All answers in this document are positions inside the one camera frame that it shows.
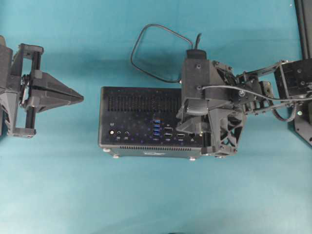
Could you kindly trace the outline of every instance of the ventilation grille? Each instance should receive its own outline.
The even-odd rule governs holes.
[[[108,111],[177,113],[180,98],[118,96],[108,97]]]
[[[181,147],[150,147],[150,146],[121,146],[121,149],[126,150],[171,150],[171,151],[191,151],[191,148]]]

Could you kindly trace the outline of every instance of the hdmi port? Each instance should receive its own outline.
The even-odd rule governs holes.
[[[177,138],[184,138],[184,136],[185,136],[185,135],[182,134],[182,133],[179,133],[179,134],[176,135]]]
[[[165,133],[165,137],[172,137],[172,133]]]

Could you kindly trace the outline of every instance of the teal table surface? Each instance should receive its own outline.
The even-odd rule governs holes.
[[[41,69],[85,97],[38,114],[33,139],[0,138],[0,234],[311,234],[312,148],[271,113],[248,116],[238,154],[221,160],[98,147],[102,86],[179,87],[130,65],[148,23],[201,32],[235,74],[301,59],[293,0],[0,0],[7,46],[43,46]],[[174,78],[187,48],[152,28],[136,60]]]

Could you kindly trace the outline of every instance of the screw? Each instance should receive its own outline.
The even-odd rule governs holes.
[[[244,90],[239,90],[238,95],[240,95],[241,97],[245,96],[245,91]]]

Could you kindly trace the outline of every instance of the black cable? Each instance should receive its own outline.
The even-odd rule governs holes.
[[[277,110],[272,110],[272,113],[273,115],[279,120],[279,121],[282,121],[282,122],[291,122],[294,120],[294,118],[296,117],[296,112],[297,112],[297,107],[298,107],[298,103],[295,103],[292,107],[292,113],[291,115],[288,117],[288,118],[283,118],[278,112]]]
[[[207,86],[202,86],[199,87],[199,90],[204,90],[204,89],[209,89],[209,88],[225,88],[225,89],[236,89],[239,91],[244,91],[246,93],[250,93],[253,94],[255,96],[267,99],[267,100],[271,100],[271,101],[310,101],[312,100],[312,97],[307,97],[307,98],[290,98],[290,99],[279,99],[279,98],[273,98],[273,97],[267,97],[261,94],[258,94],[256,92],[250,91],[248,89],[243,89],[240,87],[236,87],[236,86],[230,86],[230,85],[207,85]]]
[[[169,29],[169,28],[166,28],[166,27],[163,26],[163,25],[151,23],[151,24],[147,24],[147,25],[142,29],[141,33],[139,34],[139,36],[138,36],[138,38],[137,38],[137,40],[136,40],[136,43],[135,43],[135,45],[134,45],[134,47],[133,47],[133,50],[132,50],[132,53],[131,53],[131,56],[130,56],[130,62],[131,62],[131,64],[132,64],[135,68],[137,68],[139,71],[141,71],[141,72],[143,72],[143,73],[145,73],[145,74],[147,74],[147,75],[149,75],[149,76],[151,76],[151,77],[154,77],[154,78],[156,78],[156,79],[158,79],[158,80],[160,80],[160,81],[163,81],[163,82],[166,82],[166,83],[178,83],[178,82],[180,82],[181,77],[179,77],[177,80],[167,80],[167,79],[163,79],[163,78],[160,78],[160,77],[158,77],[158,76],[155,76],[155,75],[153,75],[153,74],[151,74],[151,73],[149,73],[149,72],[147,72],[147,71],[145,71],[145,70],[139,68],[137,65],[134,64],[134,62],[133,62],[133,55],[134,55],[134,53],[135,53],[135,51],[136,51],[136,49],[137,49],[137,46],[138,46],[138,44],[139,44],[139,42],[140,42],[140,40],[141,40],[141,37],[142,37],[143,33],[144,33],[145,30],[146,30],[147,28],[149,28],[149,27],[158,27],[158,28],[162,28],[162,29],[168,31],[169,33],[172,33],[172,34],[175,35],[176,37],[181,38],[181,39],[187,41],[187,42],[191,45],[191,49],[193,49],[193,43],[192,43],[192,41],[189,40],[188,38],[186,38],[186,37],[180,35],[179,33],[175,32],[175,31],[172,31],[172,30]]]
[[[196,50],[198,49],[198,44],[199,44],[199,42],[200,42],[200,37],[201,37],[201,33],[199,33],[199,34],[197,35],[197,38],[196,38],[196,42],[195,42],[195,49],[196,49]]]

